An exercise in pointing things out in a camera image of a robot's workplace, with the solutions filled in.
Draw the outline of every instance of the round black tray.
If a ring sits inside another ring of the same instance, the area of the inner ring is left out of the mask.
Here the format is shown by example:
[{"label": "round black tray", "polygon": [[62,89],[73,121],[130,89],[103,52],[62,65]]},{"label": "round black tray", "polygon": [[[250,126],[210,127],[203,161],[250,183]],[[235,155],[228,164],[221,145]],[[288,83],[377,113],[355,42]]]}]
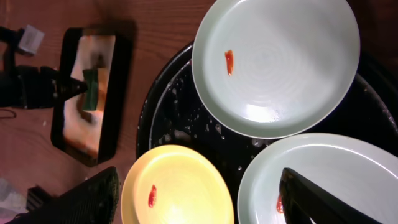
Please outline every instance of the round black tray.
[{"label": "round black tray", "polygon": [[[234,204],[244,171],[277,139],[253,139],[220,124],[206,110],[192,79],[192,44],[162,70],[142,107],[137,158],[153,147],[179,144],[212,162],[223,176]],[[361,54],[358,74],[337,109],[306,133],[334,133],[369,142],[398,156],[398,80],[371,57]]]}]

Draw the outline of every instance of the food residue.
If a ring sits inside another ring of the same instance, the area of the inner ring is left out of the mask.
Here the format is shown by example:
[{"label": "food residue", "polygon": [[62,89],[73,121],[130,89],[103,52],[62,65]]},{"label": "food residue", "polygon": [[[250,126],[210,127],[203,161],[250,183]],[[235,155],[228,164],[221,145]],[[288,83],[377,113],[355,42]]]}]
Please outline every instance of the food residue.
[{"label": "food residue", "polygon": [[155,185],[152,185],[152,190],[149,193],[149,198],[148,198],[148,206],[150,208],[153,208],[156,203],[156,187]]},{"label": "food residue", "polygon": [[278,202],[276,203],[276,210],[279,214],[284,213],[284,206],[282,205],[282,197],[278,196]]},{"label": "food residue", "polygon": [[232,53],[232,50],[225,52],[225,59],[228,75],[231,76],[232,71],[234,70],[234,54]]}]

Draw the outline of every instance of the black rectangular tray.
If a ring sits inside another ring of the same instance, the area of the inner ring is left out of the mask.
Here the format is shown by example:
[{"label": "black rectangular tray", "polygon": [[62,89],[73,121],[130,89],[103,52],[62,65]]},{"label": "black rectangular tray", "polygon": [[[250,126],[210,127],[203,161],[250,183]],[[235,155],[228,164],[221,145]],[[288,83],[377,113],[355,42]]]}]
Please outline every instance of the black rectangular tray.
[{"label": "black rectangular tray", "polygon": [[99,140],[98,157],[89,156],[75,147],[67,144],[63,137],[63,107],[64,101],[55,103],[51,128],[52,144],[71,155],[87,166],[95,166],[112,158],[116,152],[121,124],[121,113],[124,103],[124,93],[131,61],[132,43],[109,29],[69,28],[63,36],[60,60],[60,75],[70,76],[75,64],[80,37],[83,35],[114,35],[116,37],[111,71],[109,74],[108,92],[104,109],[101,138]]}]

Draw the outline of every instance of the wooden table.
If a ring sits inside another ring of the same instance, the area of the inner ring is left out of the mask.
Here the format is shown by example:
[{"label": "wooden table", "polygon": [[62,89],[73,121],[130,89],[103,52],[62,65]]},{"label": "wooden table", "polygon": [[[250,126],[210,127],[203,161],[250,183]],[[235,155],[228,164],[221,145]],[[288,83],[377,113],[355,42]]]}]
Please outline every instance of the wooden table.
[{"label": "wooden table", "polygon": [[[0,26],[31,24],[45,32],[35,57],[17,64],[58,67],[63,34],[69,27],[123,21],[134,34],[134,53],[118,149],[113,159],[88,168],[50,141],[52,109],[15,110],[17,118],[0,119],[0,177],[21,193],[39,185],[60,195],[99,171],[116,166],[123,184],[135,157],[141,106],[167,61],[194,39],[214,0],[0,0]],[[361,31],[362,48],[398,74],[398,1],[349,0]],[[121,223],[120,209],[115,223]]]}]

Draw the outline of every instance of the black object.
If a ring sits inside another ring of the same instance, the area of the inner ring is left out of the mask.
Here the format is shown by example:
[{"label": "black object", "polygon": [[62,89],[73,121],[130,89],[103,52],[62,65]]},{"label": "black object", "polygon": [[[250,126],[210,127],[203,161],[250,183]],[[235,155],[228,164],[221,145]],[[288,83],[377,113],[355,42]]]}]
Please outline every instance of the black object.
[{"label": "black object", "polygon": [[63,137],[65,100],[55,102],[51,127],[51,142],[55,147],[71,155],[86,166],[95,166],[112,158],[116,152],[124,92],[129,75],[132,42],[112,30],[69,28],[63,36],[59,79],[70,79],[75,64],[79,40],[84,35],[114,35],[116,38],[109,74],[98,157],[85,154],[65,142]]},{"label": "black object", "polygon": [[29,212],[36,210],[44,204],[49,203],[52,199],[41,187],[31,187],[27,189],[26,210]]},{"label": "black object", "polygon": [[13,31],[0,27],[0,41],[7,44],[3,55],[4,71],[0,72],[0,107],[50,108],[55,100],[67,100],[85,91],[85,83],[71,78],[58,81],[56,86],[58,71],[52,68],[16,66],[15,53],[28,54],[18,48],[24,32],[24,29]]},{"label": "black object", "polygon": [[59,198],[18,215],[8,224],[110,224],[119,202],[120,182],[109,167]]},{"label": "black object", "polygon": [[379,222],[350,207],[291,168],[280,178],[286,224],[378,224]]},{"label": "black object", "polygon": [[[136,157],[153,147],[179,144],[203,154],[223,176],[234,204],[244,171],[277,139],[253,139],[222,124],[201,103],[192,80],[192,44],[161,71],[142,107]],[[361,54],[358,73],[340,105],[307,133],[351,136],[398,156],[398,81],[370,56]]]}]

